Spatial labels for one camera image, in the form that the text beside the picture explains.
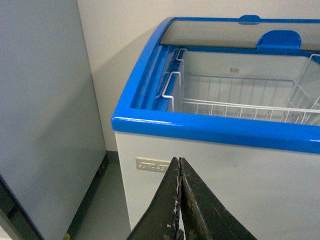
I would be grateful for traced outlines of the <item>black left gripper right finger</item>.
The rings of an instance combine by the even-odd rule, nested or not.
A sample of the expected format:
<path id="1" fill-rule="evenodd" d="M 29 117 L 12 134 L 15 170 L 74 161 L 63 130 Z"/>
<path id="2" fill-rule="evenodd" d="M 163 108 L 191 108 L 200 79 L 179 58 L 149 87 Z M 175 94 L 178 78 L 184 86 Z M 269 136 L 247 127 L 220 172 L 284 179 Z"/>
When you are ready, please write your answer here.
<path id="1" fill-rule="evenodd" d="M 181 157 L 181 210 L 188 240 L 255 240 Z"/>

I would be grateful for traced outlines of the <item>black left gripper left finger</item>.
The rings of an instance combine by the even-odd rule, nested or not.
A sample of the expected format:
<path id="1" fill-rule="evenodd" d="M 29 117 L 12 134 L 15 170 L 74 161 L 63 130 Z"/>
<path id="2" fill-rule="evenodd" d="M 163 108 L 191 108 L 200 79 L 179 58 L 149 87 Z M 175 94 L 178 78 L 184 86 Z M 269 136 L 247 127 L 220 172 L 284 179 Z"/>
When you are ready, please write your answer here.
<path id="1" fill-rule="evenodd" d="M 173 157 L 155 195 L 135 225 L 129 240 L 183 240 L 180 228 L 182 169 Z"/>

